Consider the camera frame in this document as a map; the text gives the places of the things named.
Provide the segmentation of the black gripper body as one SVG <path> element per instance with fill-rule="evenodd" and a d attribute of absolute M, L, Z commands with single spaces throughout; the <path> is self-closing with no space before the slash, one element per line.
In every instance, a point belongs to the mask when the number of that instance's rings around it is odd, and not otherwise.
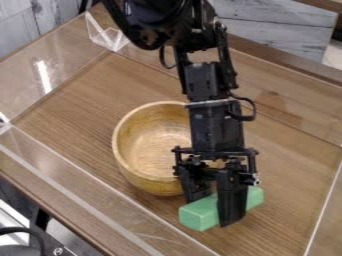
<path fill-rule="evenodd" d="M 186 105 L 190 114 L 191 146 L 175 147 L 175 174 L 180 169 L 199 168 L 202 163 L 182 154 L 191 154 L 200 160 L 247 158 L 247 166 L 238 167 L 242 173 L 255 173 L 255 155 L 252 148 L 244 147 L 243 123 L 255 119 L 255 109 L 250 116 L 242 115 L 240 98 L 191 102 Z"/>

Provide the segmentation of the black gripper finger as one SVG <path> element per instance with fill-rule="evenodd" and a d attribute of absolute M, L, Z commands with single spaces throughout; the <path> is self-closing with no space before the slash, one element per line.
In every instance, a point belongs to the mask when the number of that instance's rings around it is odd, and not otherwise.
<path fill-rule="evenodd" d="M 186 202 L 191 203 L 212 193 L 211 182 L 215 180 L 215 168 L 207 163 L 180 164 L 176 167 Z"/>
<path fill-rule="evenodd" d="M 260 205 L 260 188 L 255 175 L 240 163 L 227 163 L 216 172 L 215 179 L 219 225 L 224 227 L 238 222 L 246 212 Z"/>

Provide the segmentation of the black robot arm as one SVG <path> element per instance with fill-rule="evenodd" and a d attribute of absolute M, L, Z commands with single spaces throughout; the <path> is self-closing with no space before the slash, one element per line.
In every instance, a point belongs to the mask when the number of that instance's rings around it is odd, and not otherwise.
<path fill-rule="evenodd" d="M 227 27 L 207 0 L 100 0 L 130 42 L 143 50 L 174 49 L 182 93 L 187 96 L 191 146 L 175 147 L 174 175 L 186 201 L 215 193 L 220 226 L 247 211 L 248 188 L 259 183 L 258 151 L 244 146 L 242 112 Z"/>

